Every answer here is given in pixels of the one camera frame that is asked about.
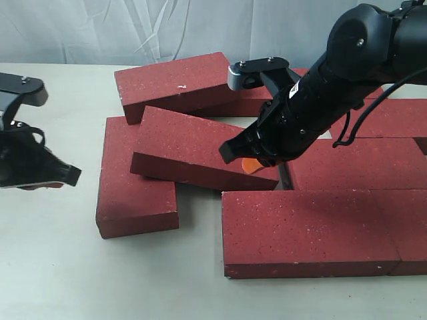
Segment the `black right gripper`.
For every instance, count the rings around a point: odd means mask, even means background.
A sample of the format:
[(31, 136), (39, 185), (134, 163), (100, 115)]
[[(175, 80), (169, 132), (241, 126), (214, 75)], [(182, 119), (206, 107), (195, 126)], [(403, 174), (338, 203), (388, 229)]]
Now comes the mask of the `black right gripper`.
[(301, 156), (323, 133), (363, 99), (328, 97), (314, 83), (341, 84), (357, 91), (362, 81), (337, 76), (328, 66), (311, 67), (288, 91), (282, 91), (260, 108), (249, 127), (219, 148), (225, 163), (242, 159), (242, 169), (253, 175), (280, 162)]

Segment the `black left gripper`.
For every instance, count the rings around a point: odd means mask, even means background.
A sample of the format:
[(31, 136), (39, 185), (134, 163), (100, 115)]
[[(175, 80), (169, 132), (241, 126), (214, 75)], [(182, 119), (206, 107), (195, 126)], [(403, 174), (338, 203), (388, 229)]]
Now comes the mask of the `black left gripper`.
[(56, 157), (45, 146), (44, 132), (13, 123), (1, 132), (1, 188), (37, 189), (77, 185), (81, 169)]

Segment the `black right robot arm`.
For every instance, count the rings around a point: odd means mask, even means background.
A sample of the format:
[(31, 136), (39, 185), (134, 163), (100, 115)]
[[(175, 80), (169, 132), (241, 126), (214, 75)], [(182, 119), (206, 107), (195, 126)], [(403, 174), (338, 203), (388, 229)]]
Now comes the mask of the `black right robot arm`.
[(230, 89), (265, 87), (272, 98), (256, 121), (221, 145), (220, 155), (226, 163), (241, 159), (248, 173), (292, 161), (335, 122), (361, 109), (335, 142), (348, 146), (374, 109), (365, 98), (382, 85), (388, 85), (388, 97), (405, 84), (426, 84), (425, 4), (405, 1), (391, 12), (360, 4), (335, 22), (326, 52), (302, 76), (279, 57), (229, 66)]

